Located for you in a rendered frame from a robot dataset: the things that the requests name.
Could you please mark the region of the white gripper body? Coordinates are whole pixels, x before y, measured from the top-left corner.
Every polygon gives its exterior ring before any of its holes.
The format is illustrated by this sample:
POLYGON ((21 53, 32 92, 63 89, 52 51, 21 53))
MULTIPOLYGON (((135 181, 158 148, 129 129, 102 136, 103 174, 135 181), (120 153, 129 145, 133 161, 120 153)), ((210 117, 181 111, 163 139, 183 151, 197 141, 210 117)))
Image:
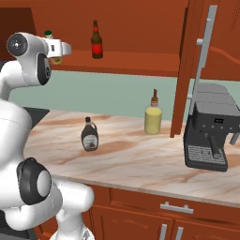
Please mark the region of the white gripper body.
POLYGON ((66 42, 61 43, 61 55, 71 55, 71 46, 66 42))

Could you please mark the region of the dark bottle with red label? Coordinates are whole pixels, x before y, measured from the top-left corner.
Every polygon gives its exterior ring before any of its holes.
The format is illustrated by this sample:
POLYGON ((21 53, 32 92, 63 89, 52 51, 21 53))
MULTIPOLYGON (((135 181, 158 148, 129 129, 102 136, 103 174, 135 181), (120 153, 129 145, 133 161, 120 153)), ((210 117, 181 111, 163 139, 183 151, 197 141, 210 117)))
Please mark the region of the dark bottle with red label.
POLYGON ((98 31, 98 21, 94 20, 93 36, 91 37, 92 57, 100 59, 103 57, 102 38, 98 31))

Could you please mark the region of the dark brown syrup bottle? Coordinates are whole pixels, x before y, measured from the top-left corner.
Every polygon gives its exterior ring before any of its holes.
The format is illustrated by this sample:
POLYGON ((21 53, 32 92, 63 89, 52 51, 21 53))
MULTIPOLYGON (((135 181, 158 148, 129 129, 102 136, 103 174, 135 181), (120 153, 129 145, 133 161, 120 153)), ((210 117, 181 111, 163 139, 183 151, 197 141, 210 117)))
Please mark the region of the dark brown syrup bottle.
POLYGON ((85 127, 82 131, 82 146, 85 151, 91 152, 98 149, 98 128, 91 118, 85 118, 85 127))

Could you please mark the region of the yellow mustard bottle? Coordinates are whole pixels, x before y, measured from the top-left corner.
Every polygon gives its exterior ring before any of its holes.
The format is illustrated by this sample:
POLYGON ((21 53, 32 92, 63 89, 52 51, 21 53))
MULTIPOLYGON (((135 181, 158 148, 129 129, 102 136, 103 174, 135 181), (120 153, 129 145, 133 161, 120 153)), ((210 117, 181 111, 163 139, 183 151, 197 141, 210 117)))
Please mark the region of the yellow mustard bottle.
POLYGON ((158 90, 154 90, 150 105, 144 111, 144 131, 150 135, 160 132, 162 110, 158 106, 158 90))

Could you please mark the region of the red-brown open cabinet door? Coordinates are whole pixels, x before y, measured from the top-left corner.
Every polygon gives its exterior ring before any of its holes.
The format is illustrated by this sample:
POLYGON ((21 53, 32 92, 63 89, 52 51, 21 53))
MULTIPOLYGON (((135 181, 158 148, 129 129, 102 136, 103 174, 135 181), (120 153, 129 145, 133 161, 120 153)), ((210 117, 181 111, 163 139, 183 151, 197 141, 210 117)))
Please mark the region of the red-brown open cabinet door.
POLYGON ((176 84, 174 107, 172 113, 172 127, 170 137, 181 133, 184 119, 188 86, 191 77, 191 69, 194 61, 194 53, 199 33, 204 0, 189 0, 183 38, 180 67, 176 84))

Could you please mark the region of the red-brown closed cabinet door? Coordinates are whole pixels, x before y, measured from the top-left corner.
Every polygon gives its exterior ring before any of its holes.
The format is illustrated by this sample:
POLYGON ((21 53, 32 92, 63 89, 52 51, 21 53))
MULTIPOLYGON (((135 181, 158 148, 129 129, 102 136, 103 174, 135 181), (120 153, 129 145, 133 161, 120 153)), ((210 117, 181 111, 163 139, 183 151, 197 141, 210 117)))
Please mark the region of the red-brown closed cabinet door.
POLYGON ((202 79, 240 81, 240 0, 204 0, 201 28, 210 6, 217 6, 202 79))

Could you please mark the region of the red-brown base cabinet door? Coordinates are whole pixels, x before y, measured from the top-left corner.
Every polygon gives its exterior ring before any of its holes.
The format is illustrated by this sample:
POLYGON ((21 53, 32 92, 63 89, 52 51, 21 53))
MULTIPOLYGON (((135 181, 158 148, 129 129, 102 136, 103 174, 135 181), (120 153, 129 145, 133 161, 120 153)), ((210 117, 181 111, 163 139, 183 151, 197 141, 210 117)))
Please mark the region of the red-brown base cabinet door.
POLYGON ((93 206, 96 240, 159 240, 161 224, 167 224, 165 240, 172 239, 173 222, 127 210, 93 206))
POLYGON ((174 222, 172 240, 178 227, 184 228, 181 240, 240 240, 240 230, 183 220, 174 222))

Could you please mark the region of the dark brown range hood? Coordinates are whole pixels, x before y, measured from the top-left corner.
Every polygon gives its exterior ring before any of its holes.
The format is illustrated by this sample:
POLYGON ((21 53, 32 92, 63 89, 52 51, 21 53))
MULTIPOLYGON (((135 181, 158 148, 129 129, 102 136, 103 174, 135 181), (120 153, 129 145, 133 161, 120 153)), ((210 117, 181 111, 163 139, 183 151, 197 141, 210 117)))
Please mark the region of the dark brown range hood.
POLYGON ((31 8, 0 7, 0 60, 13 60, 7 50, 7 41, 17 32, 36 33, 31 8))

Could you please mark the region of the black hob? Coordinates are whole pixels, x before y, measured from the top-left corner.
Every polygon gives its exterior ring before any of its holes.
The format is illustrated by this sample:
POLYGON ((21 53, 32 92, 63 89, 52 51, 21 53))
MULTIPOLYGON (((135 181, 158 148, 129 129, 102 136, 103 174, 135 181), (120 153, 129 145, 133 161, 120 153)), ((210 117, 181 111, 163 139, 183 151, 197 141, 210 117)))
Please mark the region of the black hob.
POLYGON ((34 128, 48 113, 47 109, 25 107, 32 118, 32 128, 34 128))

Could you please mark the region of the dark grey coffee machine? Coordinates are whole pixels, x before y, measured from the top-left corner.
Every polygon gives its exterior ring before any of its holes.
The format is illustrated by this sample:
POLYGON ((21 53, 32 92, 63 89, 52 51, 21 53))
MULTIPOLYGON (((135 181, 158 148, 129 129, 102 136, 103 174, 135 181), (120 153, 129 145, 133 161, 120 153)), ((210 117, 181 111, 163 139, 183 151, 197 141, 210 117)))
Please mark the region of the dark grey coffee machine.
POLYGON ((233 134, 231 144, 235 144, 240 135, 240 109, 225 86, 200 83, 184 133, 186 165, 226 172, 224 144, 229 133, 233 134))

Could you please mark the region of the red-brown drawer front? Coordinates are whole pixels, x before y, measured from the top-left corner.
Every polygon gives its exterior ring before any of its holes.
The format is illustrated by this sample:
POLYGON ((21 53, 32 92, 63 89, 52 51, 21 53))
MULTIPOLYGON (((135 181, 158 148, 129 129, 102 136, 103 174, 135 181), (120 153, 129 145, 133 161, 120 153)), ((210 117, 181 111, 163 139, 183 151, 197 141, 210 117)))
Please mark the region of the red-brown drawer front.
POLYGON ((110 190, 112 205, 132 208, 137 211, 145 211, 154 215, 179 216, 180 218, 195 218, 203 221, 217 223, 231 223, 240 225, 240 208, 211 204, 206 202, 195 202, 161 195, 153 195, 123 189, 112 188, 110 190), (194 210, 193 214, 179 213, 161 209, 162 203, 168 202, 170 205, 184 206, 194 210))

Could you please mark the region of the red-brown wall cabinet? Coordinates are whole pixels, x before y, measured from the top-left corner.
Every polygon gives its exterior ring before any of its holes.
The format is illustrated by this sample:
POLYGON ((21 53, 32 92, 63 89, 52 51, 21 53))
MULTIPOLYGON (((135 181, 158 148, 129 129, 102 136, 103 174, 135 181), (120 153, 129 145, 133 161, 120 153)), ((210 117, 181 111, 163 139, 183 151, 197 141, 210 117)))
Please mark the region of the red-brown wall cabinet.
POLYGON ((63 70, 175 77, 188 0, 31 0, 37 33, 72 47, 63 70), (92 57, 97 20, 103 57, 92 57))

